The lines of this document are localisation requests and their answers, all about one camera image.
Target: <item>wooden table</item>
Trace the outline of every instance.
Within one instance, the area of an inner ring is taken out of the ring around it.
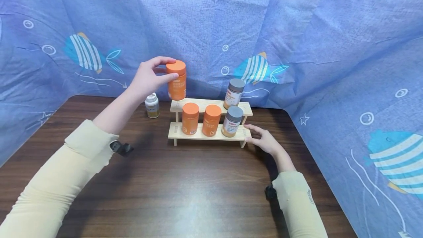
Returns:
[[[0,221],[41,165],[84,119],[93,119],[111,98],[77,96],[67,101],[0,168]],[[288,237],[276,200],[264,189],[277,175],[272,158],[239,142],[167,140],[174,121],[170,102],[149,119],[141,105],[120,141],[135,151],[115,155],[77,197],[58,237]],[[254,108],[248,123],[269,130],[309,183],[329,237],[356,237],[289,116]]]

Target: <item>star print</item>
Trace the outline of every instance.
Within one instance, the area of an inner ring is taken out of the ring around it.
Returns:
[[[300,125],[305,125],[305,126],[307,126],[307,119],[309,119],[310,117],[307,117],[306,116],[306,114],[304,113],[304,117],[301,117],[300,118],[300,120],[301,120],[301,124]]]
[[[46,123],[46,121],[52,116],[52,113],[48,113],[46,114],[45,112],[43,112],[43,116],[41,117],[41,119],[39,119],[38,121],[41,123],[41,126],[44,125],[44,123]]]

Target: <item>white cap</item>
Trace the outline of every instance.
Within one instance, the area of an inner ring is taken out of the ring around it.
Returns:
[[[150,96],[147,97],[147,99],[145,99],[146,102],[154,102],[156,101],[158,97],[156,96],[156,93],[151,94]]]

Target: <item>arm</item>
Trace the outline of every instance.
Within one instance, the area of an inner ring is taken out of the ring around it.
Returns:
[[[260,139],[247,138],[247,141],[272,155],[278,166],[279,175],[272,184],[278,194],[279,207],[283,211],[289,236],[327,238],[311,190],[303,174],[295,169],[288,153],[267,130],[254,125],[244,126],[261,135]]]
[[[160,85],[177,74],[156,76],[159,64],[174,62],[156,57],[141,63],[131,85],[93,121],[84,121],[65,144],[40,168],[20,194],[0,226],[0,238],[53,238],[75,197],[92,177],[108,165],[109,144],[118,139],[129,118]]]

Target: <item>two-tier wooden stand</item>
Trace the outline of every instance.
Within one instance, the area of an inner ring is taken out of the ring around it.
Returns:
[[[239,102],[239,107],[244,112],[244,118],[242,119],[241,125],[238,127],[238,130],[234,137],[226,137],[222,134],[222,124],[219,124],[217,127],[217,132],[212,137],[207,137],[201,131],[203,128],[203,124],[198,124],[197,132],[193,135],[186,135],[182,132],[182,122],[179,122],[179,115],[182,114],[182,107],[186,103],[195,103],[200,108],[200,113],[204,113],[206,107],[210,104],[217,105],[221,108],[222,114],[225,115],[228,110],[223,107],[223,101],[220,100],[209,100],[209,99],[195,99],[195,98],[185,98],[180,101],[172,100],[172,104],[170,105],[170,112],[175,112],[175,121],[170,123],[169,127],[169,135],[167,136],[169,139],[173,139],[173,144],[176,146],[178,139],[184,140],[214,140],[214,141],[239,141],[241,144],[241,148],[245,146],[245,138],[251,137],[251,132],[249,129],[244,127],[245,120],[248,116],[253,115],[253,111],[251,110],[250,103],[248,102]]]

